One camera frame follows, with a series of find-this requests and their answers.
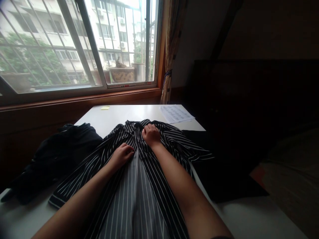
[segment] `apartment building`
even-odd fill
[[[84,50],[85,58],[91,71],[97,71],[87,32],[74,0],[65,0],[73,20],[78,38]],[[115,61],[127,67],[132,63],[145,63],[145,16],[143,15],[142,0],[137,1],[99,1],[85,0],[86,9],[90,19],[94,40],[99,52],[99,58],[103,69],[115,67]],[[53,49],[68,75],[67,83],[80,84],[87,82],[87,75],[75,47],[72,35],[65,17],[62,14],[58,0],[5,0],[2,3],[0,14],[1,36],[5,39],[2,46],[10,46],[13,51],[14,45],[8,44],[10,36],[21,35],[34,41],[28,46],[24,41],[24,49],[35,47],[38,41],[43,49]],[[150,30],[150,58],[153,58],[155,50],[155,24]],[[1,53],[0,67],[6,64],[7,56]],[[51,66],[50,59],[45,55],[47,64]],[[43,62],[38,62],[35,57],[34,64],[43,68]],[[24,72],[28,72],[28,63],[20,59],[24,64]]]

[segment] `glass pane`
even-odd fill
[[[112,1],[107,11],[99,11],[99,1],[85,0],[102,67],[110,73],[107,84],[154,80],[158,1],[151,3],[148,39],[152,36],[153,47],[146,49],[146,0]],[[148,76],[146,61],[150,64]]]
[[[81,16],[74,1],[67,5],[89,58]],[[0,75],[17,93],[102,86],[84,71],[57,0],[5,0],[1,8]],[[93,58],[87,63],[97,70]]]

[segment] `sticky note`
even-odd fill
[[[103,106],[102,108],[101,108],[101,110],[108,110],[110,108],[110,106]]]

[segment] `green foliage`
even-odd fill
[[[152,78],[153,78],[153,56],[151,56],[150,69],[151,69],[151,78],[150,78],[150,80],[152,80]]]
[[[136,62],[135,63],[142,63],[141,46],[140,45],[136,46],[134,51],[136,52],[136,55],[135,55]]]
[[[19,34],[23,42],[18,38],[15,33],[10,33],[7,36],[7,41],[9,44],[24,44],[30,46],[37,46],[37,43],[33,39],[33,37],[29,37],[25,34]],[[50,46],[44,43],[42,40],[38,40],[40,46]],[[0,43],[5,44],[5,40],[0,38]],[[65,73],[63,65],[60,63],[58,57],[51,49],[39,49],[38,47],[35,48],[23,48],[23,47],[15,47],[15,51],[12,47],[0,46],[1,53],[5,56],[6,60],[14,67],[14,69],[18,73],[29,73],[28,69],[25,67],[25,64],[30,69],[31,73],[34,77],[30,77],[29,80],[32,86],[45,86],[45,85],[59,85],[59,84],[70,84],[70,80]],[[14,72],[14,69],[7,64],[2,58],[0,58],[0,69],[6,72]]]

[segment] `dark headboard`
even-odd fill
[[[195,61],[185,94],[221,147],[262,157],[290,129],[319,120],[319,61]]]

